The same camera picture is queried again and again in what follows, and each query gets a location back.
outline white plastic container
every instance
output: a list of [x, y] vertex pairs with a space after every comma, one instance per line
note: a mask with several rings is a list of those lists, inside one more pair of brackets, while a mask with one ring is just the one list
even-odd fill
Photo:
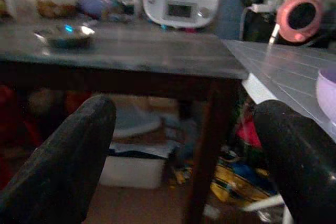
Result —
[[155, 189], [161, 185], [164, 159], [108, 156], [99, 183], [104, 186]]

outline silver plate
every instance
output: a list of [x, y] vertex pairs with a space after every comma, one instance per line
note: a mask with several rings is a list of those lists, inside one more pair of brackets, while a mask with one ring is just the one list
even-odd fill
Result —
[[45, 45], [59, 48], [88, 47], [95, 31], [87, 26], [54, 26], [34, 31]]

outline mixing bowl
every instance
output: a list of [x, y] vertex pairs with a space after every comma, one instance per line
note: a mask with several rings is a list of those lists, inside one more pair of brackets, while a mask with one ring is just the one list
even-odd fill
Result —
[[316, 95], [322, 111], [336, 126], [336, 67], [319, 71]]

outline dark wooden table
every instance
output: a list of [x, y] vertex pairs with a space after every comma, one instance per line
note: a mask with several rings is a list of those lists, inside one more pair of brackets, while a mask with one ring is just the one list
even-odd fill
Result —
[[91, 48], [45, 48], [32, 31], [0, 27], [0, 82], [16, 88], [92, 90], [208, 101], [184, 223], [198, 224], [237, 90], [248, 76], [214, 35], [166, 32], [147, 24], [96, 28]]

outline table leg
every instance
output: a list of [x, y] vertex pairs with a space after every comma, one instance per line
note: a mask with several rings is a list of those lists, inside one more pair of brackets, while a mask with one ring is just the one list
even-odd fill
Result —
[[184, 224], [199, 224], [210, 191], [221, 146], [229, 130], [229, 119], [237, 99], [239, 81], [214, 81], [208, 97], [201, 141], [197, 146], [195, 165]]

